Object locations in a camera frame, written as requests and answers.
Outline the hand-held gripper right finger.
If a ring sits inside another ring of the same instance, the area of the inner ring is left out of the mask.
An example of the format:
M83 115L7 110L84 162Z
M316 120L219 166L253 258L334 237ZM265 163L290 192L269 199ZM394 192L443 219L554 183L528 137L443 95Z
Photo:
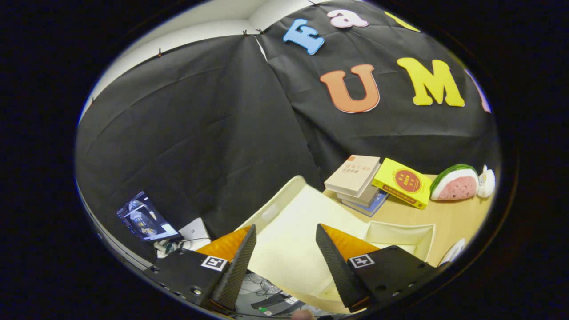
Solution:
M438 272L399 246L378 248L325 224L316 227L316 243L350 312L396 304Z

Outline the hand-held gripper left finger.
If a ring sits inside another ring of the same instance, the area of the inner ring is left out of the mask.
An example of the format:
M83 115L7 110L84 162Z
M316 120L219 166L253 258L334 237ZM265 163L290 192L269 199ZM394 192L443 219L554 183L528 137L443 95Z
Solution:
M235 312L256 245L256 225L229 233L195 251L180 249L144 270L153 285L212 312Z

